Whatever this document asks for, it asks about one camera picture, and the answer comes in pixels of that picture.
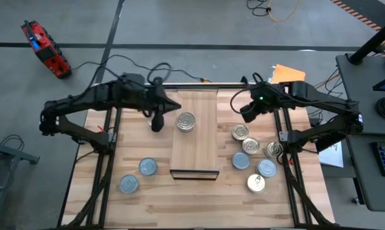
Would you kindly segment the orange paper folder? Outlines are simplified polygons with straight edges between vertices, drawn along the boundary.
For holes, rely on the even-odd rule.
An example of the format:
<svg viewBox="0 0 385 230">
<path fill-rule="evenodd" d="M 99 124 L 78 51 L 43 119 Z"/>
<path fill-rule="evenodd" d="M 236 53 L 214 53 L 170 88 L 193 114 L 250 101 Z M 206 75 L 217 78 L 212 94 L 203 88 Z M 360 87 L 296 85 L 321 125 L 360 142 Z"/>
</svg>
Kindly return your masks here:
<svg viewBox="0 0 385 230">
<path fill-rule="evenodd" d="M 276 65 L 271 78 L 272 83 L 304 81 L 306 73 L 284 65 Z"/>
</svg>

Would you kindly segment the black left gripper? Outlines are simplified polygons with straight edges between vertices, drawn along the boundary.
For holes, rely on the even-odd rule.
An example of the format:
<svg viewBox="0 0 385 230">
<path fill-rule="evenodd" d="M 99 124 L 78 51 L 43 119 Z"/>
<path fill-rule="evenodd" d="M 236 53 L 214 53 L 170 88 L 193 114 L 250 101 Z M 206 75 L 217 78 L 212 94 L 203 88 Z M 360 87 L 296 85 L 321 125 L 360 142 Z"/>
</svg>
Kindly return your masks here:
<svg viewBox="0 0 385 230">
<path fill-rule="evenodd" d="M 141 90 L 137 100 L 137 110 L 146 118 L 153 117 L 151 120 L 151 129 L 153 132 L 159 132 L 164 126 L 163 115 L 181 108 L 180 104 L 169 98 L 165 92 L 153 93 L 153 103 L 158 106 L 153 110 L 152 106 L 152 90 L 153 85 L 145 85 L 136 83 Z"/>
</svg>

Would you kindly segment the grey metal stand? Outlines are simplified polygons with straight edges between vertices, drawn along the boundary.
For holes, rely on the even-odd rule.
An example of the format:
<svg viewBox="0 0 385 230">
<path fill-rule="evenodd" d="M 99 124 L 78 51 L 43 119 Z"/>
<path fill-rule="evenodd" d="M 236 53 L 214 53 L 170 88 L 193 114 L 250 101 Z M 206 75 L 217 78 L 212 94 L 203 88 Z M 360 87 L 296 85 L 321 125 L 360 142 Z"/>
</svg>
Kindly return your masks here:
<svg viewBox="0 0 385 230">
<path fill-rule="evenodd" d="M 8 160 L 8 178 L 4 185 L 0 185 L 0 193 L 5 192 L 14 181 L 15 171 L 21 160 L 28 161 L 30 164 L 37 164 L 39 157 L 24 152 L 25 142 L 21 136 L 10 134 L 0 142 L 0 157 Z"/>
</svg>

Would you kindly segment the white paper sheet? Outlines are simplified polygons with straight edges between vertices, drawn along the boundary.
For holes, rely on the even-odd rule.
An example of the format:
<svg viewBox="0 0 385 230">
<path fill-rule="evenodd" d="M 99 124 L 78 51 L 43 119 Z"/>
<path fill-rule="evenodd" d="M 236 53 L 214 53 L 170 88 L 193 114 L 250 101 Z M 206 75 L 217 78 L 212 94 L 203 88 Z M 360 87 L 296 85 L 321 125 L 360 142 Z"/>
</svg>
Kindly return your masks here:
<svg viewBox="0 0 385 230">
<path fill-rule="evenodd" d="M 342 142 L 319 152 L 319 162 L 324 165 L 343 168 Z"/>
</svg>

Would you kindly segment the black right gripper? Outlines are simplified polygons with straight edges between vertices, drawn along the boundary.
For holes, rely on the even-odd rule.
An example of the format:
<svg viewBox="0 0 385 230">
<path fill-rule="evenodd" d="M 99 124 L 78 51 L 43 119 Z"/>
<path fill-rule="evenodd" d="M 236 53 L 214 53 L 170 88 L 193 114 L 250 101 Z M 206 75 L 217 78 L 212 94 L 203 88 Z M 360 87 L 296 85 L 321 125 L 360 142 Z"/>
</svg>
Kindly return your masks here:
<svg viewBox="0 0 385 230">
<path fill-rule="evenodd" d="M 239 112 L 245 123 L 251 123 L 262 112 L 273 112 L 280 108 L 279 91 L 271 84 L 256 83 L 250 85 L 250 95 L 258 90 L 258 103 L 250 102 L 240 108 Z"/>
</svg>

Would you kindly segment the black metal pole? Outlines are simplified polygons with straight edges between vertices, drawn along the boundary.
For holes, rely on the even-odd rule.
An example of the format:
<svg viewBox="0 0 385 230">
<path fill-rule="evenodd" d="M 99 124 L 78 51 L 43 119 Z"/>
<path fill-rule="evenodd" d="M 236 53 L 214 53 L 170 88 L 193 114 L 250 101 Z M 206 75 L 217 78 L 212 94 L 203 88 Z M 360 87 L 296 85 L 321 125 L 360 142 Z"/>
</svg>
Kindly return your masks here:
<svg viewBox="0 0 385 230">
<path fill-rule="evenodd" d="M 353 55 L 348 57 L 348 60 L 353 65 L 359 65 L 362 60 L 382 42 L 385 41 L 385 26 L 375 34 L 369 41 L 360 47 Z"/>
</svg>

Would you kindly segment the black desk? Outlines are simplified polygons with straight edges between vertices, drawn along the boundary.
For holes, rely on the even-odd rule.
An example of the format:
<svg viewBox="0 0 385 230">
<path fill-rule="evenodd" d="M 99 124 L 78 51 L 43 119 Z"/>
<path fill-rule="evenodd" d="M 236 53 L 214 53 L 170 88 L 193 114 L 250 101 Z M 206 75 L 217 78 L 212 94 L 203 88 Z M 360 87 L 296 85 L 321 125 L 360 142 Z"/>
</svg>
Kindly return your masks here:
<svg viewBox="0 0 385 230">
<path fill-rule="evenodd" d="M 362 200 L 371 211 L 385 211 L 385 176 L 374 153 L 373 143 L 385 142 L 385 119 L 375 110 L 375 104 L 385 97 L 385 91 L 373 86 L 385 80 L 385 57 L 368 56 L 353 65 L 347 56 L 336 57 L 347 97 L 358 101 L 363 118 L 363 131 L 346 138 Z"/>
</svg>

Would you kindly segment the wooden shelf with black frame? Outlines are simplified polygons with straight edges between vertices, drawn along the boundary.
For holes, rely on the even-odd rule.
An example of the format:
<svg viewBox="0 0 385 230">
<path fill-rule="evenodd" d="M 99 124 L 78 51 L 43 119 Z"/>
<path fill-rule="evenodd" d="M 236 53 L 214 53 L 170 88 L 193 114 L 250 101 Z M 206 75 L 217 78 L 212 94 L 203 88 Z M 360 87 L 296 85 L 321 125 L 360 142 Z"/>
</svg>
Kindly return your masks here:
<svg viewBox="0 0 385 230">
<path fill-rule="evenodd" d="M 175 111 L 170 174 L 175 180 L 215 181 L 218 169 L 217 90 L 178 91 L 181 108 Z M 182 132 L 177 117 L 189 112 L 195 116 L 191 132 Z"/>
</svg>

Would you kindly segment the silver-lid teal-label can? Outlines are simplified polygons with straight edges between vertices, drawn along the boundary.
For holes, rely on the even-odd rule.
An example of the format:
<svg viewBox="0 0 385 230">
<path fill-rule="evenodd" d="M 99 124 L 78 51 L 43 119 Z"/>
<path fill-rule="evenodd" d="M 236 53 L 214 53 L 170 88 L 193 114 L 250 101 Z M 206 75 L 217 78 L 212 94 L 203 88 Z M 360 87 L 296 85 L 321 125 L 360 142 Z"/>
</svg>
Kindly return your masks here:
<svg viewBox="0 0 385 230">
<path fill-rule="evenodd" d="M 153 158 L 143 158 L 139 163 L 139 171 L 143 176 L 155 175 L 158 170 L 158 164 Z"/>
<path fill-rule="evenodd" d="M 124 194 L 132 194 L 137 191 L 139 187 L 139 181 L 136 176 L 132 174 L 124 175 L 121 178 L 119 188 Z"/>
<path fill-rule="evenodd" d="M 257 172 L 266 178 L 273 177 L 276 174 L 276 164 L 269 159 L 261 160 L 257 164 Z"/>
</svg>

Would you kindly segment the black aluminium rig frame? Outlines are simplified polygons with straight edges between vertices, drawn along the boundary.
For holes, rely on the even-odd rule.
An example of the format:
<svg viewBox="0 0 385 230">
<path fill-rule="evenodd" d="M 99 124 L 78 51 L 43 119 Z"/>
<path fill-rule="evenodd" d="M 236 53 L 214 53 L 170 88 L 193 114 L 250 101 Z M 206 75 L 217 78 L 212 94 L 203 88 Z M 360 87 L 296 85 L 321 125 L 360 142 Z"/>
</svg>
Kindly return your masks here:
<svg viewBox="0 0 385 230">
<path fill-rule="evenodd" d="M 177 101 L 178 91 L 193 90 L 218 92 L 217 179 L 175 180 L 170 175 L 175 112 L 167 113 L 163 129 L 154 133 L 139 112 L 91 110 L 86 128 L 117 130 L 114 159 L 98 157 L 87 144 L 79 148 L 59 230 L 293 227 L 293 209 L 297 209 L 300 221 L 305 220 L 301 201 L 290 202 L 297 193 L 288 190 L 281 165 L 259 194 L 249 191 L 246 181 L 264 154 L 254 155 L 248 169 L 232 166 L 232 156 L 240 146 L 232 139 L 231 129 L 243 122 L 232 107 L 249 103 L 249 94 L 240 93 L 231 84 L 212 83 L 175 84 L 169 86 L 168 94 Z M 155 175 L 141 175 L 139 163 L 143 158 L 156 160 Z M 119 188 L 127 174 L 139 181 L 132 194 Z"/>
</svg>

